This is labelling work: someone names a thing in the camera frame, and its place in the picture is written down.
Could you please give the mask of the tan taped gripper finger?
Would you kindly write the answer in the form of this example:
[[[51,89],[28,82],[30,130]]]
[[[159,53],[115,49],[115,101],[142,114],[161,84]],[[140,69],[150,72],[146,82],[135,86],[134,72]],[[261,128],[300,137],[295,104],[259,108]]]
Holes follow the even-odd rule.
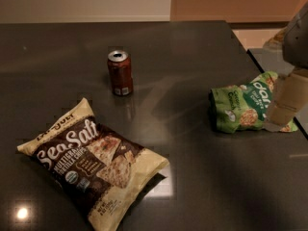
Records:
[[[308,69],[294,68],[275,82],[264,128],[278,132],[308,103]]]

